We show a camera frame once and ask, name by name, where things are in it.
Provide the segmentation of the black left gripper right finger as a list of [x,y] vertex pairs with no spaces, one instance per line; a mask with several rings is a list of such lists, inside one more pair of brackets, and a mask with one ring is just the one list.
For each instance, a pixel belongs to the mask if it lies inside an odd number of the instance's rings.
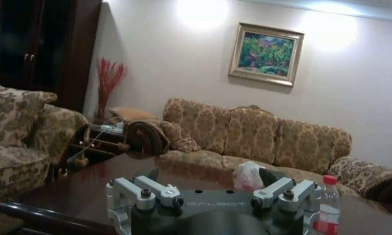
[[277,203],[281,209],[317,209],[322,189],[316,182],[285,177],[277,171],[258,170],[264,188],[252,193],[250,206],[254,209],[270,208]]

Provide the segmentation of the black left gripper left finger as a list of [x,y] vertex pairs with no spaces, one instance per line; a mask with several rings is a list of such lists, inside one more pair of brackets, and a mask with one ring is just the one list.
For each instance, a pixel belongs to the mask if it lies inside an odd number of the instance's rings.
[[122,207],[150,210],[155,203],[171,209],[179,209],[184,205],[179,190],[171,185],[161,185],[145,175],[110,180],[106,183],[105,193],[109,210]]

